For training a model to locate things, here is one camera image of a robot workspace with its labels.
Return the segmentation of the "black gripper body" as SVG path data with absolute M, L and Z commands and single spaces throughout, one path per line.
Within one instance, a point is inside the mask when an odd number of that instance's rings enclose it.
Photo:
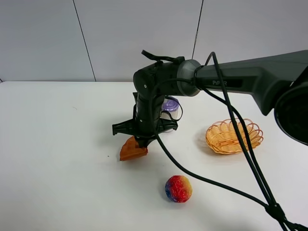
M 133 118 L 118 124 L 113 124 L 113 135 L 121 133 L 139 138 L 150 138 L 154 136 L 155 129 L 157 133 L 162 133 L 178 128 L 176 121 L 160 117 L 161 107 L 165 99 L 164 95 L 156 95 L 152 100 L 152 104 L 137 92 L 134 92 L 133 96 L 135 99 Z

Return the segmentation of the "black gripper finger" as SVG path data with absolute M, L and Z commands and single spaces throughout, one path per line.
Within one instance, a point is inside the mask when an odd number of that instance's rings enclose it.
M 148 145 L 154 141 L 154 136 L 151 137 L 137 137 L 135 136 L 135 141 L 138 143 L 140 148 L 147 148 Z

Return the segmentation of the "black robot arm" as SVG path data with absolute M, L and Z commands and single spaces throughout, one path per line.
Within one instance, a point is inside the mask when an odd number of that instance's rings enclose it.
M 250 94 L 263 115 L 273 111 L 280 129 L 292 139 L 308 142 L 308 52 L 236 61 L 219 65 L 201 65 L 184 57 L 142 54 L 152 64 L 133 76 L 135 105 L 133 118 L 112 126 L 113 134 L 134 136 L 140 147 L 155 139 L 155 133 L 177 129 L 176 122 L 162 119 L 166 96 L 192 97 L 201 89 Z

